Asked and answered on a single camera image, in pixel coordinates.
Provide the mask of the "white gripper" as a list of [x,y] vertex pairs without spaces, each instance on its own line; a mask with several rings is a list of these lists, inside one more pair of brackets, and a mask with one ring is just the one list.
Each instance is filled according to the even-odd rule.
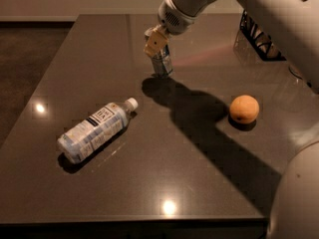
[[158,18],[160,25],[145,31],[146,44],[144,52],[150,58],[167,45],[169,34],[180,35],[193,23],[195,18],[181,12],[173,0],[163,0],[159,6]]

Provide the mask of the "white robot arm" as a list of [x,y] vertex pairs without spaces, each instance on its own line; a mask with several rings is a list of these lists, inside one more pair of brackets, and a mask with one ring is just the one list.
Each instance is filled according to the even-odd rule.
[[[145,53],[159,54],[171,35],[180,35],[216,0],[163,0],[159,24]],[[236,0],[298,70],[313,93],[319,92],[319,0]],[[288,164],[271,208],[266,239],[319,238],[319,142],[302,146]]]

